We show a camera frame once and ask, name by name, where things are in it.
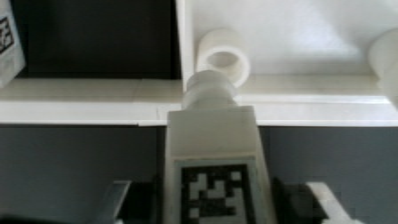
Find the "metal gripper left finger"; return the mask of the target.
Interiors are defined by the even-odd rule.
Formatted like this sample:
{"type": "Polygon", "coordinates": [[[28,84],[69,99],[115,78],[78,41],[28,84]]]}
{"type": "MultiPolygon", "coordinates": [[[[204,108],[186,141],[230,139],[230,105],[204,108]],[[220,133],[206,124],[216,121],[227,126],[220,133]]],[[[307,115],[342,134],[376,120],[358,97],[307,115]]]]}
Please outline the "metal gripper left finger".
{"type": "Polygon", "coordinates": [[[87,224],[152,224],[152,183],[111,182],[87,224]]]}

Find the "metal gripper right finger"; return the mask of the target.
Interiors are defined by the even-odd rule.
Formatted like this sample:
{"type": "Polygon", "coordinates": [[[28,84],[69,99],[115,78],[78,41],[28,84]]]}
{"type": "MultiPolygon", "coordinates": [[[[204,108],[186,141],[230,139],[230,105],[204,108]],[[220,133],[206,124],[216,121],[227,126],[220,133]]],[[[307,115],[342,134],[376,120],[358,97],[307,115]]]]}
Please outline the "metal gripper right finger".
{"type": "Polygon", "coordinates": [[[286,184],[273,179],[271,193],[278,224],[364,224],[350,216],[323,182],[286,184]]]}

